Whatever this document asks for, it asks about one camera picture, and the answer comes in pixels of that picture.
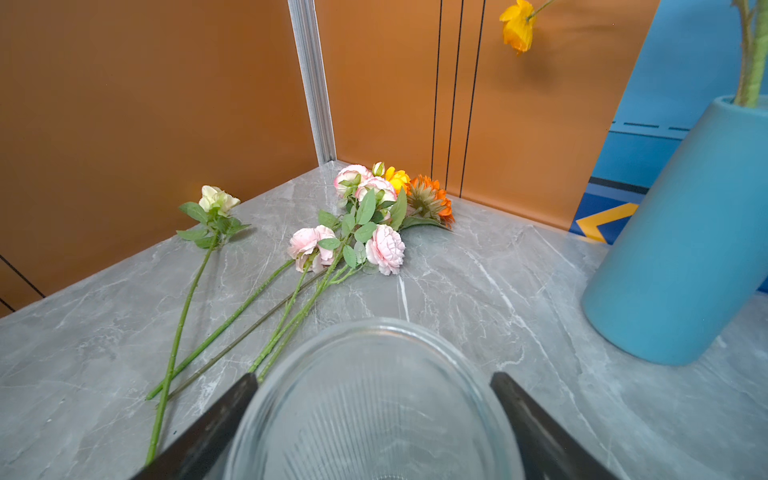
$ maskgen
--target artificial flower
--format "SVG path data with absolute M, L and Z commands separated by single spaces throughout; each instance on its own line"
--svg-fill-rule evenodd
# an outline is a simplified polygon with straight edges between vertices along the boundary
M 373 174 L 376 175 L 377 177 L 383 177 L 385 170 L 386 170 L 386 167 L 384 166 L 384 162 L 376 163 L 375 165 L 373 165 L 373 168 L 371 169 Z
M 210 212 L 211 209 L 218 208 L 217 212 L 222 217 L 230 216 L 230 209 L 239 203 L 239 198 L 229 195 L 219 187 L 211 187 L 210 185 L 203 185 L 203 197 L 197 202 L 206 213 Z
M 358 175 L 360 176 L 360 180 L 355 184 L 354 182 Z M 348 167 L 344 167 L 339 174 L 336 175 L 336 179 L 333 180 L 333 186 L 336 187 L 336 191 L 339 192 L 341 197 L 348 197 L 356 191 L 356 188 L 359 185 L 364 184 L 371 178 L 373 178 L 373 174 L 364 166 L 349 165 Z M 342 185 L 342 182 L 348 182 L 349 184 Z
M 405 170 L 395 171 L 394 167 L 390 167 L 384 174 L 384 179 L 392 184 L 398 194 L 402 188 L 405 188 L 406 193 L 408 193 L 408 183 L 411 181 L 411 177 Z
M 502 13 L 498 19 L 504 22 L 504 43 L 518 51 L 518 55 L 531 48 L 533 26 L 536 23 L 533 5 L 525 0 L 518 0 Z
M 357 188 L 357 192 L 355 192 L 355 198 L 362 202 L 362 198 L 368 193 L 368 190 L 373 190 L 376 193 L 380 191 L 384 192 L 384 196 L 377 203 L 386 201 L 393 202 L 397 200 L 397 192 L 395 191 L 395 188 L 390 182 L 381 177 L 370 177 L 368 181 L 361 182 L 360 186 Z
M 419 175 L 411 182 L 408 193 L 409 215 L 431 218 L 451 228 L 455 222 L 451 200 L 440 188 L 440 182 L 425 175 Z
M 333 263 L 333 250 L 322 248 L 317 243 L 335 236 L 333 230 L 324 225 L 318 225 L 315 228 L 302 228 L 294 233 L 290 239 L 288 254 L 296 261 L 296 270 L 304 271 L 306 258 L 311 257 L 315 253 L 315 249 L 318 251 L 317 255 L 312 258 L 313 272 L 319 273 L 324 266 Z
M 406 245 L 400 240 L 400 234 L 389 225 L 379 225 L 373 237 L 366 243 L 368 261 L 379 267 L 379 272 L 389 275 L 400 273 L 402 260 L 406 256 Z

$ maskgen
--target plant stem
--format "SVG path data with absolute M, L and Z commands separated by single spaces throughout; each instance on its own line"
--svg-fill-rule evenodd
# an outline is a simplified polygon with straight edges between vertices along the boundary
M 288 336 L 286 336 L 286 338 L 277 347 L 277 350 L 275 350 L 275 354 L 270 357 L 270 361 L 266 363 L 264 370 L 261 371 L 261 373 L 259 374 L 259 377 L 257 378 L 257 381 L 259 384 L 264 383 L 264 378 L 266 377 L 266 374 L 270 371 L 270 369 L 272 368 L 272 365 L 277 360 L 277 357 L 280 356 L 280 353 L 283 351 L 283 349 L 286 348 L 286 345 L 288 344 L 288 342 L 290 342 L 291 338 L 293 337 L 293 334 L 296 333 L 296 331 L 299 329 L 299 325 L 301 325 L 301 322 L 296 322 L 296 324 L 293 325 L 293 327 L 291 327 L 291 330 L 288 332 Z
M 750 72 L 750 49 L 752 48 L 752 15 L 750 14 L 750 0 L 733 0 L 731 4 L 739 10 L 741 23 L 741 70 L 739 73 L 739 87 L 733 103 L 744 106 L 744 88 L 746 77 Z
M 766 56 L 768 56 L 768 0 L 757 0 L 755 8 L 755 37 L 743 96 L 744 106 L 748 108 L 757 106 L 766 68 Z
M 526 19 L 525 19 L 525 21 L 528 21 L 528 20 L 530 20 L 531 18 L 534 18 L 534 17 L 536 16 L 536 14 L 538 14 L 540 11 L 544 10 L 545 8 L 547 8 L 547 5 L 551 4 L 552 2 L 554 2 L 554 0 L 549 0 L 549 2 L 547 2 L 547 3 L 543 4 L 541 7 L 539 7 L 539 8 L 538 8 L 538 10 L 536 10 L 536 11 L 535 11 L 535 12 L 533 12 L 533 13 L 531 13 L 531 14 L 530 14 L 530 15 L 529 15 L 529 16 L 528 16 Z
M 214 340 L 215 340 L 215 339 L 216 339 L 216 338 L 217 338 L 219 335 L 221 335 L 221 333 L 222 333 L 222 332 L 223 332 L 225 329 L 227 329 L 227 327 L 228 327 L 228 326 L 232 325 L 232 323 L 233 323 L 233 322 L 234 322 L 234 321 L 237 319 L 237 317 L 238 317 L 238 316 L 240 316 L 240 314 L 241 314 L 241 313 L 242 313 L 242 312 L 243 312 L 243 311 L 244 311 L 244 310 L 245 310 L 245 309 L 246 309 L 246 308 L 247 308 L 247 307 L 248 307 L 248 306 L 249 306 L 251 303 L 253 303 L 253 301 L 256 299 L 256 297 L 257 297 L 257 296 L 259 296 L 259 294 L 261 294 L 261 293 L 264 291 L 264 289 L 265 289 L 265 288 L 267 288 L 267 286 L 269 286 L 269 285 L 270 285 L 270 283 L 272 283 L 272 282 L 273 282 L 273 281 L 274 281 L 274 280 L 277 278 L 277 276 L 278 276 L 278 275 L 280 275 L 280 274 L 283 272 L 283 270 L 285 270 L 286 268 L 288 268 L 288 267 L 289 267 L 289 266 L 291 266 L 292 264 L 293 264 L 293 260 L 288 260 L 288 261 L 287 261 L 287 262 L 285 262 L 285 263 L 284 263 L 284 264 L 283 264 L 283 265 L 282 265 L 280 268 L 278 268 L 277 270 L 275 270 L 275 273 L 273 273 L 273 274 L 272 274 L 272 276 L 270 276 L 270 278 L 266 279 L 266 282 L 262 283 L 262 284 L 259 286 L 259 288 L 257 288 L 257 289 L 256 289 L 256 290 L 253 292 L 253 294 L 251 294 L 251 296 L 249 296 L 249 297 L 248 297 L 248 299 L 245 301 L 245 303 L 243 303 L 243 305 L 241 305 L 239 309 L 235 310 L 235 313 L 233 313 L 233 314 L 232 314 L 232 316 L 230 316 L 230 318 L 228 318 L 226 322 L 222 323 L 222 324 L 221 324 L 221 326 L 220 326 L 219 328 L 217 328 L 217 329 L 216 329 L 216 331 L 214 331 L 213 333 L 211 333 L 211 334 L 208 336 L 208 338 L 206 338 L 206 339 L 205 339 L 205 341 L 204 341 L 204 342 L 202 342 L 202 343 L 200 344 L 200 346 L 198 346 L 198 347 L 195 349 L 195 351 L 194 351 L 194 352 L 192 352 L 192 353 L 191 353 L 191 354 L 190 354 L 190 355 L 189 355 L 189 356 L 188 356 L 186 359 L 184 359 L 184 361 L 183 361 L 183 362 L 179 363 L 179 365 L 178 365 L 178 366 L 177 366 L 177 367 L 174 369 L 174 374 L 171 376 L 171 378 L 170 378 L 170 379 L 171 379 L 171 380 L 172 380 L 172 379 L 175 379 L 175 378 L 176 378 L 176 376 L 177 376 L 179 373 L 181 373 L 181 371 L 182 371 L 182 370 L 184 370 L 185 368 L 187 368 L 187 366 L 188 366 L 190 363 L 192 363 L 192 361 L 193 361 L 193 360 L 195 360 L 195 359 L 197 358 L 197 356 L 198 356 L 198 355 L 200 355 L 200 354 L 203 352 L 203 350 L 205 350 L 205 349 L 206 349 L 206 348 L 207 348 L 207 347 L 208 347 L 208 346 L 209 346 L 209 345 L 210 345 L 210 344 L 211 344 L 211 343 L 212 343 L 212 342 L 213 342 L 213 341 L 214 341 Z M 149 394 L 147 395 L 147 398 L 146 398 L 146 400 L 152 400 L 152 399 L 153 399 L 153 398 L 154 398 L 154 397 L 155 397 L 155 396 L 156 396 L 158 393 L 160 393 L 160 391 L 161 391 L 162 389 L 163 389 L 163 383 L 162 383 L 162 382 L 160 382 L 160 383 L 158 383 L 158 384 L 157 384 L 157 385 L 154 387 L 154 390 L 152 390 L 151 392 L 149 392 Z
M 339 264 L 339 261 L 343 257 L 342 255 L 343 248 L 349 242 L 351 235 L 352 234 L 350 233 L 350 235 L 345 237 L 342 240 L 341 245 L 337 247 L 336 254 L 334 255 L 334 258 L 333 258 L 333 263 L 331 263 L 331 265 L 328 267 L 328 270 L 326 271 L 326 275 L 320 281 L 320 285 L 317 286 L 317 290 L 315 291 L 315 294 L 312 295 L 312 298 L 310 299 L 310 301 L 304 306 L 304 308 L 302 308 L 296 314 L 295 317 L 293 317 L 290 323 L 288 323 L 288 325 L 286 325 L 286 327 L 283 328 L 283 330 L 281 330 L 278 333 L 277 337 L 273 336 L 273 338 L 269 341 L 269 343 L 267 343 L 267 345 L 262 349 L 258 358 L 256 358 L 256 360 L 253 362 L 253 365 L 250 366 L 250 368 L 248 369 L 248 372 L 250 373 L 256 372 L 256 369 L 259 368 L 259 365 L 264 361 L 266 356 L 268 356 L 272 352 L 272 349 L 275 347 L 275 344 L 280 341 L 280 338 L 282 338 L 282 336 L 285 334 L 288 328 L 291 327 L 295 322 L 300 321 L 300 317 L 302 314 L 306 316 L 309 313 L 310 307 L 315 303 L 315 300 L 317 300 L 317 297 L 325 290 L 328 280 L 331 277 L 331 273 L 333 273 L 333 271 L 336 269 L 336 266 Z
M 174 345 L 170 349 L 170 358 L 168 359 L 168 367 L 165 370 L 165 379 L 163 380 L 163 389 L 160 394 L 160 403 L 157 406 L 157 413 L 154 417 L 154 427 L 152 428 L 152 437 L 149 442 L 149 451 L 147 452 L 147 462 L 145 465 L 149 465 L 154 459 L 155 452 L 157 452 L 157 440 L 160 438 L 160 430 L 163 427 L 163 415 L 165 415 L 165 406 L 168 404 L 168 389 L 170 388 L 170 378 L 174 374 L 174 365 L 176 363 L 176 353 L 179 351 L 179 342 L 181 341 L 181 331 L 184 329 L 184 321 L 187 319 L 187 312 L 190 309 L 190 303 L 192 302 L 192 295 L 197 288 L 197 284 L 200 282 L 200 276 L 203 275 L 203 270 L 208 264 L 208 259 L 211 253 L 216 248 L 219 241 L 219 233 L 214 234 L 214 241 L 208 247 L 208 251 L 205 253 L 203 264 L 200 265 L 200 269 L 197 271 L 197 275 L 192 281 L 190 292 L 187 294 L 187 301 L 184 302 L 184 308 L 181 310 L 181 317 L 179 318 L 179 325 L 176 327 L 176 336 L 174 337 Z
M 269 354 L 267 352 L 267 349 L 271 350 L 271 348 L 269 348 L 270 345 L 274 346 L 274 344 L 277 343 L 277 338 L 278 338 L 278 335 L 280 334 L 280 330 L 283 328 L 283 324 L 285 323 L 291 308 L 293 308 L 293 304 L 296 302 L 296 296 L 299 294 L 301 283 L 304 281 L 304 277 L 306 276 L 306 273 L 310 270 L 310 266 L 311 266 L 311 263 L 307 262 L 307 265 L 304 267 L 304 272 L 301 274 L 301 278 L 299 279 L 299 282 L 296 284 L 296 289 L 293 291 L 293 295 L 290 297 L 290 300 L 286 305 L 286 310 L 283 313 L 283 318 L 281 318 L 280 321 L 277 323 L 277 327 L 275 328 L 275 331 L 272 333 L 272 337 L 270 337 L 270 341 L 267 342 L 266 344 L 267 348 L 262 350 L 261 354 L 259 355 L 259 358 L 257 358 L 256 361 L 253 362 L 253 365 L 250 366 L 250 368 L 248 369 L 248 372 L 256 371 L 256 368 L 258 368 L 259 364 L 261 364 L 262 361 L 264 361 L 264 357 L 266 357 Z
M 310 278 L 309 280 L 307 280 L 307 281 L 306 281 L 306 282 L 305 282 L 305 283 L 304 283 L 304 284 L 301 286 L 300 292 L 301 292 L 301 291 L 303 291 L 305 288 L 307 288 L 307 287 L 308 287 L 308 286 L 309 286 L 311 283 L 313 283 L 315 280 L 319 279 L 319 278 L 320 278 L 320 277 L 323 275 L 323 273 L 324 273 L 324 272 L 320 272 L 320 273 L 318 273 L 317 275 L 315 275 L 315 276 L 313 276 L 312 278 Z M 235 346 L 237 346 L 237 344 L 238 344 L 238 343 L 242 342 L 242 341 L 245 339 L 245 337 L 249 336 L 249 335 L 250 335 L 250 334 L 251 334 L 251 333 L 252 333 L 252 332 L 253 332 L 253 331 L 254 331 L 254 330 L 255 330 L 255 329 L 256 329 L 256 328 L 259 326 L 259 325 L 261 325 L 262 323 L 264 323 L 264 321 L 265 321 L 266 319 L 270 318 L 270 317 L 271 317 L 271 316 L 272 316 L 272 315 L 273 315 L 273 314 L 274 314 L 274 313 L 275 313 L 277 310 L 279 310 L 279 309 L 280 309 L 280 307 L 281 307 L 281 306 L 285 305 L 285 304 L 288 302 L 288 300 L 290 300 L 290 298 L 291 298 L 291 295 L 289 295 L 289 296 L 285 297 L 285 298 L 284 298 L 284 299 L 283 299 L 283 300 L 282 300 L 280 303 L 278 303 L 277 305 L 275 305 L 274 307 L 272 307 L 272 309 L 271 309 L 269 312 L 265 313 L 265 314 L 264 314 L 264 315 L 263 315 L 263 316 L 262 316 L 260 319 L 258 319 L 258 320 L 257 320 L 257 321 L 256 321 L 256 322 L 253 324 L 253 325 L 251 325 L 250 327 L 248 327 L 248 329 L 247 329 L 245 332 L 243 332 L 243 333 L 242 333 L 242 335 L 238 336 L 238 337 L 237 337 L 237 338 L 236 338 L 236 339 L 235 339 L 235 340 L 234 340 L 232 343 L 230 343 L 229 345 L 227 345 L 227 347 L 226 347 L 226 348 L 224 348 L 223 350 L 221 350 L 221 351 L 220 351 L 220 352 L 219 352 L 219 353 L 218 353 L 218 354 L 217 354 L 217 355 L 216 355 L 214 358 L 210 359 L 210 360 L 208 361 L 208 363 L 206 363 L 205 365 L 203 365 L 203 366 L 202 366 L 202 367 L 201 367 L 199 370 L 197 370 L 197 371 L 196 371 L 196 372 L 195 372 L 195 373 L 194 373 L 192 376 L 190 376 L 190 378 L 188 378 L 188 379 L 184 380 L 184 382 L 182 382 L 182 383 L 181 383 L 181 385 L 179 385 L 178 387 L 176 387 L 176 389 L 175 389 L 173 392 L 171 392 L 171 393 L 170 393 L 170 395 L 168 395 L 168 399 L 169 399 L 169 400 L 171 400 L 173 397 L 175 397 L 175 396 L 176 396 L 176 395 L 178 395 L 179 393 L 183 392 L 183 391 L 184 391 L 184 389 L 186 389 L 188 386 L 192 385 L 192 384 L 194 383 L 194 381 L 195 381 L 195 380 L 197 380 L 197 379 L 199 379 L 199 378 L 200 378 L 200 376 L 202 376 L 202 375 L 203 375 L 203 374 L 204 374 L 204 373 L 205 373 L 205 372 L 206 372 L 206 371 L 207 371 L 207 370 L 208 370 L 210 367 L 214 366 L 214 363 L 218 362 L 218 361 L 221 359 L 221 357 L 223 357 L 223 356 L 225 356 L 226 354 L 228 354 L 228 352 L 229 352 L 230 350 L 232 350 L 233 348 L 235 348 Z

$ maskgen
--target pink rose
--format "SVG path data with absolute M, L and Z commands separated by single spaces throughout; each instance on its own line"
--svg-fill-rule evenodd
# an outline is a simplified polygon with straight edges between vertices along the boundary
M 318 225 L 315 228 L 303 228 L 294 233 L 293 237 L 290 239 L 288 254 L 291 258 L 296 260 L 296 270 L 300 272 L 304 271 L 306 257 L 312 255 L 316 248 L 319 252 L 312 260 L 313 272 L 319 273 L 323 269 L 323 266 L 328 266 L 333 263 L 333 250 L 318 247 L 317 242 L 335 236 L 333 230 L 324 225 Z
M 336 187 L 336 191 L 339 192 L 341 197 L 345 196 L 346 189 L 348 188 L 342 185 L 341 182 L 344 180 L 353 182 L 358 175 L 360 176 L 360 183 L 358 185 L 362 185 L 367 182 L 368 179 L 373 178 L 371 171 L 362 165 L 349 165 L 336 175 L 336 179 L 333 181 L 333 186 Z
M 373 190 L 376 193 L 384 191 L 384 198 L 381 199 L 382 202 L 397 200 L 395 188 L 390 182 L 381 177 L 370 177 L 368 181 L 360 182 L 360 186 L 357 187 L 357 192 L 355 192 L 355 198 L 362 202 L 362 198 L 368 193 L 368 190 Z
M 400 240 L 400 234 L 389 225 L 379 225 L 373 237 L 366 243 L 366 256 L 370 263 L 379 266 L 379 272 L 389 275 L 400 273 L 406 245 Z

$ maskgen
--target marble countertop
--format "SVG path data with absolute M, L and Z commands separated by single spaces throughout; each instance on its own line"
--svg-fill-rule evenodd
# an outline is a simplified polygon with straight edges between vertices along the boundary
M 255 228 L 211 257 L 179 358 L 285 261 L 295 230 L 334 205 L 327 186 L 338 168 L 327 164 L 237 208 Z M 403 233 L 399 276 L 359 273 L 330 289 L 290 348 L 333 323 L 408 320 L 452 342 L 489 379 L 508 372 L 620 478 L 768 476 L 768 296 L 756 294 L 694 364 L 653 365 L 606 342 L 581 312 L 605 245 L 460 199 L 454 215 L 452 233 Z M 0 320 L 0 478 L 123 479 L 141 467 L 154 419 L 144 395 L 165 372 L 202 256 L 171 238 Z M 284 298 L 298 276 L 283 274 L 191 367 Z M 169 405 L 165 445 L 245 372 L 277 320 Z

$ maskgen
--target blue vase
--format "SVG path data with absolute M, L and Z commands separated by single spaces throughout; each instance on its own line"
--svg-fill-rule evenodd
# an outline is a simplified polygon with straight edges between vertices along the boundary
M 594 328 L 651 362 L 697 359 L 768 276 L 768 96 L 715 99 L 581 298 Z

